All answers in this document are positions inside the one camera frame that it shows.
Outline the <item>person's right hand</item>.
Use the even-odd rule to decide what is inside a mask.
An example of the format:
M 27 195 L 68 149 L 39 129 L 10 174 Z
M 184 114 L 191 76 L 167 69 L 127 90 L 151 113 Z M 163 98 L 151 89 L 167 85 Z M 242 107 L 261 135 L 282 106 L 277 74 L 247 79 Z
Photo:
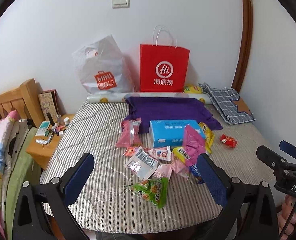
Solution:
M 296 202 L 296 198 L 286 195 L 285 200 L 281 206 L 281 212 L 278 213 L 278 226 L 279 226 L 279 233 L 282 232 L 283 227 L 285 226 L 287 219 L 290 216 L 292 211 L 293 205 Z M 283 235 L 280 237 L 281 240 L 286 240 L 288 236 L 294 231 L 294 224 L 296 224 L 296 213 L 293 214 L 290 223 L 288 224 L 287 228 L 285 229 Z

